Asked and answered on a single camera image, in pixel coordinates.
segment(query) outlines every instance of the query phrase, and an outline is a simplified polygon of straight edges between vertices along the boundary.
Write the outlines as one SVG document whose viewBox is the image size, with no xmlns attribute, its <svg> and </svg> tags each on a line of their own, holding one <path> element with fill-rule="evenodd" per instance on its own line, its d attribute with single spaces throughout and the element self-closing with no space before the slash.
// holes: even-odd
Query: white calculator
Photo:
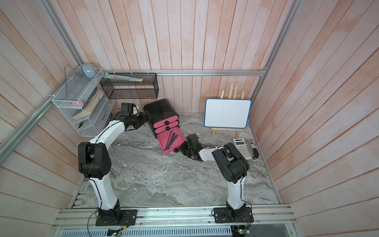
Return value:
<svg viewBox="0 0 379 237">
<path fill-rule="evenodd" d="M 233 143 L 237 150 L 241 153 L 241 155 L 243 155 L 243 157 L 245 157 L 246 160 L 251 159 L 250 152 L 247 149 L 247 145 L 243 138 L 235 138 L 233 139 Z"/>
</svg>

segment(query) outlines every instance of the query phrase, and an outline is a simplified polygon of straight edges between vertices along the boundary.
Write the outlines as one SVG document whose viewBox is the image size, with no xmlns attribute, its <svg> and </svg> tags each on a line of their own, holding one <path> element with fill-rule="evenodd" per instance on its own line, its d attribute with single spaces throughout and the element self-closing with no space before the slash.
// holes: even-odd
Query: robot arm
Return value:
<svg viewBox="0 0 379 237">
<path fill-rule="evenodd" d="M 150 120 L 150 114 L 139 113 L 135 104 L 121 104 L 121 111 L 89 142 L 78 146 L 79 171 L 84 174 L 94 188 L 99 207 L 96 225 L 119 223 L 122 217 L 120 204 L 113 193 L 109 179 L 111 159 L 108 149 L 113 141 L 129 126 L 140 128 Z"/>
<path fill-rule="evenodd" d="M 222 176 L 228 181 L 227 215 L 233 222 L 239 222 L 243 213 L 249 211 L 246 208 L 245 201 L 243 201 L 243 184 L 247 170 L 250 168 L 249 163 L 232 143 L 217 148 L 212 152 L 212 155 Z"/>
</svg>

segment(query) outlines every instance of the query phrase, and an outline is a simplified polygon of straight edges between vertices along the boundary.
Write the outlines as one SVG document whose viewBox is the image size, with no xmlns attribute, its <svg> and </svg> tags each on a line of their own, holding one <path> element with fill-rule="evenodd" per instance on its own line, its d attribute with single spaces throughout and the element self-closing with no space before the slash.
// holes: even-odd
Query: white wire rack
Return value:
<svg viewBox="0 0 379 237">
<path fill-rule="evenodd" d="M 84 104 L 103 78 L 104 74 L 102 69 L 97 68 L 97 71 L 95 78 L 90 80 L 85 76 L 81 67 L 76 68 L 75 74 L 67 80 L 67 83 L 59 90 L 53 99 L 53 103 L 82 137 L 97 136 L 104 128 L 114 106 L 114 101 L 108 100 L 104 93 L 90 115 L 73 119 L 73 115 L 77 110 L 84 112 Z"/>
</svg>

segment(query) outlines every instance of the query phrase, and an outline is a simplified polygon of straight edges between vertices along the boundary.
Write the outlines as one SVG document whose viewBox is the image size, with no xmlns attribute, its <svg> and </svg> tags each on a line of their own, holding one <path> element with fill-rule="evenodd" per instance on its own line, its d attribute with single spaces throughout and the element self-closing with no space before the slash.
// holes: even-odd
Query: vent grille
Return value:
<svg viewBox="0 0 379 237">
<path fill-rule="evenodd" d="M 106 236 L 108 228 L 89 231 L 92 237 Z M 175 237 L 175 236 L 227 236 L 232 235 L 230 226 L 178 226 L 178 227 L 142 227 L 128 228 L 122 232 L 122 236 L 151 236 L 151 237 Z M 64 230 L 61 237 L 86 237 L 87 229 Z"/>
<path fill-rule="evenodd" d="M 89 233 L 92 237 L 94 236 L 106 236 L 108 229 L 95 229 L 90 230 Z M 61 237 L 80 237 L 80 236 L 89 236 L 87 229 L 68 229 L 64 230 Z"/>
<path fill-rule="evenodd" d="M 196 226 L 196 227 L 170 227 L 170 228 L 131 228 L 123 231 L 122 236 L 221 236 L 232 235 L 230 226 Z"/>
</svg>

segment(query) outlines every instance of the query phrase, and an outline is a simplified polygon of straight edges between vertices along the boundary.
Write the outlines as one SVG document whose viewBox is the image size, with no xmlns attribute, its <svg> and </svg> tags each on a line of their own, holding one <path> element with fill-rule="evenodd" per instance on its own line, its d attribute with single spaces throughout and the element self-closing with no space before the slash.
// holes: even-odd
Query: blue whiteboard frame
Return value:
<svg viewBox="0 0 379 237">
<path fill-rule="evenodd" d="M 205 116 L 207 115 L 207 100 L 212 99 L 212 100 L 248 100 L 248 99 L 220 99 L 220 98 L 208 98 L 205 100 L 205 114 L 204 114 L 204 127 L 210 127 L 210 126 L 205 126 Z M 247 119 L 246 119 L 246 125 L 245 127 L 219 127 L 219 128 L 230 128 L 230 129 L 244 129 L 247 127 L 247 123 L 249 122 L 249 117 L 250 117 L 250 111 L 251 111 L 251 100 L 250 101 L 250 106 L 249 106 L 249 112 L 247 114 Z"/>
</svg>

